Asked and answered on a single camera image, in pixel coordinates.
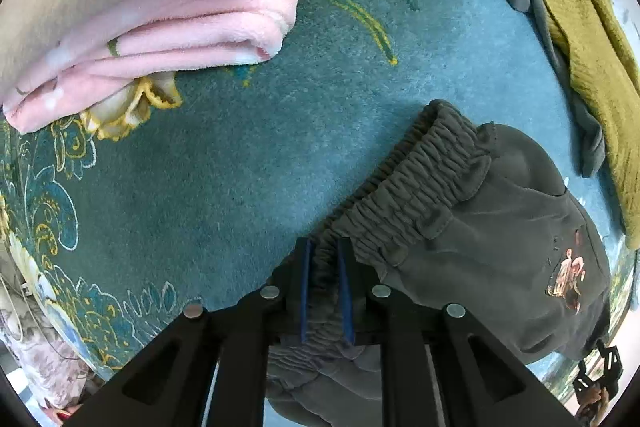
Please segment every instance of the folded blanket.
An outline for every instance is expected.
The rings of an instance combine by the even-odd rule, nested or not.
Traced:
[[[569,59],[571,87],[604,128],[607,160],[625,220],[640,248],[640,74],[611,0],[544,0],[551,38]]]
[[[66,34],[2,101],[21,133],[159,71],[257,64],[292,28],[297,0],[124,0]]]

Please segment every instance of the pink blanket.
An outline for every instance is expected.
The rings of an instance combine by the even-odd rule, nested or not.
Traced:
[[[2,100],[33,132],[159,71],[257,64],[280,51],[298,0],[126,0],[69,32]]]

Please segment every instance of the yellow knit fabric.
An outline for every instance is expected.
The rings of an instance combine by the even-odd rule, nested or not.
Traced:
[[[640,248],[640,84],[611,0],[544,0],[553,42],[569,59],[571,87],[604,130],[626,227]]]

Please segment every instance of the metal screw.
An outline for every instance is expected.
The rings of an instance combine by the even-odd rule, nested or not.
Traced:
[[[447,313],[454,319],[461,319],[465,316],[466,310],[464,306],[460,304],[452,303],[447,306]]]
[[[380,299],[386,299],[389,295],[391,295],[391,288],[384,284],[376,284],[371,289],[371,293]]]
[[[260,290],[263,299],[274,299],[280,295],[280,288],[277,286],[265,286]]]
[[[197,319],[202,315],[202,305],[198,303],[187,304],[182,310],[182,314],[188,319]]]

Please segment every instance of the black robotic claw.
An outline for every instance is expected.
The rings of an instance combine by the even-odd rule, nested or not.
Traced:
[[[348,238],[336,248],[345,339],[382,348],[385,427],[577,425],[469,310],[418,306],[358,263]],[[207,427],[261,427],[269,345],[306,338],[312,256],[311,241],[299,239],[270,284],[236,306],[185,308],[69,427],[111,427],[114,412],[119,427],[196,427],[206,409]]]

